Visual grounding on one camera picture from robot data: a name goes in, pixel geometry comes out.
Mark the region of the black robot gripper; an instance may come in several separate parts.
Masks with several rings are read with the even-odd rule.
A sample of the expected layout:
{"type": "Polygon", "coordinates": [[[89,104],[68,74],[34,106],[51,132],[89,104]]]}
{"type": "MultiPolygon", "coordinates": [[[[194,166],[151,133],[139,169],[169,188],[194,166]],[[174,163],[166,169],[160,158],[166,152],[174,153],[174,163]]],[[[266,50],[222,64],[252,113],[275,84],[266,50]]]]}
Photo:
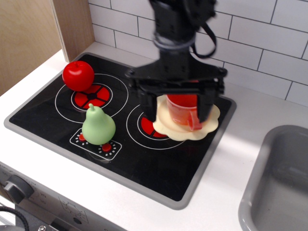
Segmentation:
{"type": "Polygon", "coordinates": [[[129,89],[138,94],[140,106],[151,122],[156,121],[158,96],[195,94],[200,123],[208,120],[216,98],[224,92],[226,75],[226,69],[202,63],[189,51],[160,51],[157,61],[125,73],[129,89]]]}

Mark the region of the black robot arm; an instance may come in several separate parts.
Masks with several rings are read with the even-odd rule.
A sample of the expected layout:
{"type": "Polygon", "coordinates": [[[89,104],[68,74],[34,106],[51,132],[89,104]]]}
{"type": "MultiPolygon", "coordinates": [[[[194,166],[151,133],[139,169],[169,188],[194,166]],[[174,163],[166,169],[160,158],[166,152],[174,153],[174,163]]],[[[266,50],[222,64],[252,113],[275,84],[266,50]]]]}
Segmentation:
{"type": "Polygon", "coordinates": [[[201,55],[195,47],[200,28],[214,44],[217,42],[206,23],[216,14],[215,4],[214,0],[150,1],[155,17],[154,44],[159,49],[159,59],[129,69],[125,74],[129,89],[137,94],[150,121],[156,120],[157,97],[163,94],[196,95],[197,116],[204,122],[215,99],[224,93],[227,70],[199,61],[211,57],[216,50],[201,55]]]}

